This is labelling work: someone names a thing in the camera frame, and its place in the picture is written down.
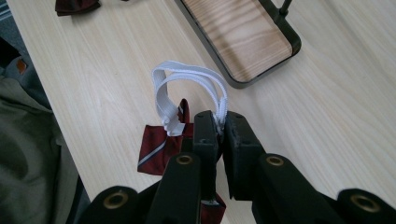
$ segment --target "dark red fabric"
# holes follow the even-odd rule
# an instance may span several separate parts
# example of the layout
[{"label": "dark red fabric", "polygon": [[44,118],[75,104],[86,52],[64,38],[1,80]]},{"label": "dark red fabric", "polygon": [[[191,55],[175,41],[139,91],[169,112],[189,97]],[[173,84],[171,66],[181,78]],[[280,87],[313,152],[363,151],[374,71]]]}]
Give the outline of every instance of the dark red fabric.
[{"label": "dark red fabric", "polygon": [[98,0],[56,0],[55,11],[58,16],[69,16],[89,12],[99,6]]},{"label": "dark red fabric", "polygon": [[[163,175],[169,159],[180,152],[183,138],[192,138],[193,124],[190,123],[190,110],[187,100],[180,102],[178,119],[186,123],[181,136],[167,136],[163,126],[146,125],[143,133],[137,171],[149,175]],[[201,223],[219,224],[224,216],[226,205],[219,195],[215,203],[201,203]]]}]

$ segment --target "light wood tabletop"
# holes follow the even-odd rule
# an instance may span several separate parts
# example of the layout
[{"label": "light wood tabletop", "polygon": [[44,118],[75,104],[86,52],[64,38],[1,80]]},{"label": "light wood tabletop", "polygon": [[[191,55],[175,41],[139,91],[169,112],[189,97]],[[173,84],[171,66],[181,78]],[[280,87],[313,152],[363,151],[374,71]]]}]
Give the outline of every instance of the light wood tabletop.
[{"label": "light wood tabletop", "polygon": [[[57,17],[54,0],[8,1],[91,199],[115,185],[138,191],[159,179],[136,171],[146,124],[160,125],[151,70],[174,60],[217,67],[173,0],[102,0]],[[371,191],[396,207],[396,2],[293,1],[288,21],[301,51],[242,90],[244,115],[267,152],[289,158],[320,192]],[[191,114],[212,109],[192,82],[169,94]],[[223,223],[252,223],[251,203],[228,200]]]}]

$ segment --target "tray with black frame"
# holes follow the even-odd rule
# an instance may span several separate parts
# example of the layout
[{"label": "tray with black frame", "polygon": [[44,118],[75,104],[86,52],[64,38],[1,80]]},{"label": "tray with black frame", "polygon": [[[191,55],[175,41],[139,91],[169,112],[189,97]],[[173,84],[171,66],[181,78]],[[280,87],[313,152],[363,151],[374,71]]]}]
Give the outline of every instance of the tray with black frame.
[{"label": "tray with black frame", "polygon": [[176,0],[227,82],[245,88],[297,54],[301,39],[285,17],[291,0]]}]

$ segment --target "wooden board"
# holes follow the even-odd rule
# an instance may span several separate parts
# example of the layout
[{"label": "wooden board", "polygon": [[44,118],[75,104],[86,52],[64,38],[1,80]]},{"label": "wooden board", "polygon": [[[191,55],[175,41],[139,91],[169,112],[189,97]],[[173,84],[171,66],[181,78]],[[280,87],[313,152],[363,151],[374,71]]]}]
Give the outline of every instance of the wooden board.
[{"label": "wooden board", "polygon": [[241,82],[291,56],[291,45],[257,0],[184,0],[231,76]]}]

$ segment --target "white elastic band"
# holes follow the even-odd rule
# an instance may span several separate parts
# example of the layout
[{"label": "white elastic band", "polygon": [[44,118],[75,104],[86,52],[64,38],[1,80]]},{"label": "white elastic band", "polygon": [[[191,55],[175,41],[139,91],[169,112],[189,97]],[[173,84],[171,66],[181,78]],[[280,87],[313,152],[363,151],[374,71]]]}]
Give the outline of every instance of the white elastic band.
[{"label": "white elastic band", "polygon": [[[165,71],[170,71],[171,74],[167,77]],[[178,120],[177,106],[169,99],[166,85],[169,81],[180,79],[197,82],[209,92],[216,107],[216,113],[213,114],[213,118],[218,129],[218,134],[222,134],[227,115],[227,90],[225,89],[226,84],[221,75],[204,67],[166,61],[152,70],[152,78],[155,87],[157,113],[162,119],[163,127],[169,136],[181,135],[185,126],[185,124],[180,123]],[[218,91],[214,83],[221,89],[222,97],[218,96]]]}]

